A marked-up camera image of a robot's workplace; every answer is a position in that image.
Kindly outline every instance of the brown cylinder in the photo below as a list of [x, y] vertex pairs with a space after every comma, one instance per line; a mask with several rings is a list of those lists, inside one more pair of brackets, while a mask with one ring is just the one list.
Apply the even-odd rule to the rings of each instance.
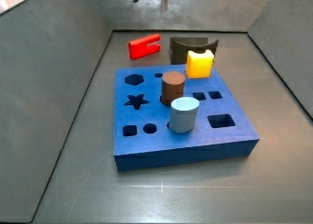
[[169, 106], [171, 101], [183, 95], [184, 75], [176, 71], [168, 71], [161, 78], [161, 98], [164, 105]]

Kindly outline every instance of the yellow block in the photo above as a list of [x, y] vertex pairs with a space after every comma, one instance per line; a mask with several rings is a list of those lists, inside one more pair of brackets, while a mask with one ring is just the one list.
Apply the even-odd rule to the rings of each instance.
[[213, 55], [209, 50], [205, 53], [188, 51], [185, 74], [189, 79], [205, 78], [209, 76]]

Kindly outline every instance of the star-shaped hole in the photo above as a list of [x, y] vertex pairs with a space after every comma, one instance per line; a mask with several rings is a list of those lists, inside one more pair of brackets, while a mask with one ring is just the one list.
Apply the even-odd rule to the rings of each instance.
[[137, 96], [128, 95], [126, 97], [128, 97], [129, 101], [125, 102], [124, 105], [132, 105], [135, 110], [140, 109], [141, 104], [149, 103], [148, 101], [145, 101], [143, 99], [144, 94], [139, 94]]

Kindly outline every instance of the blue foam block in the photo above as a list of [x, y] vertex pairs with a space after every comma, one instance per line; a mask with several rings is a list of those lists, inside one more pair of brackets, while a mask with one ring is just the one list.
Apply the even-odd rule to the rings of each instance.
[[118, 171], [247, 156], [259, 136], [219, 73], [185, 79], [183, 96], [199, 102], [187, 133], [167, 129], [169, 107], [160, 103], [161, 74], [184, 65], [117, 69], [114, 74], [113, 157]]

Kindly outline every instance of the square hole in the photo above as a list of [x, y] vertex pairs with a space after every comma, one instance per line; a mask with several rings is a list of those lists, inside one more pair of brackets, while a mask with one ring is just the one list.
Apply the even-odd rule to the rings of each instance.
[[209, 95], [211, 99], [220, 99], [221, 98], [219, 91], [209, 91], [208, 95]]
[[193, 93], [192, 93], [192, 97], [193, 97], [197, 101], [205, 100], [205, 95], [204, 95], [201, 92], [193, 92]]
[[212, 128], [235, 126], [235, 122], [229, 114], [219, 114], [207, 116], [209, 126]]
[[136, 126], [135, 125], [125, 125], [121, 128], [121, 135], [122, 136], [133, 136], [136, 135]]

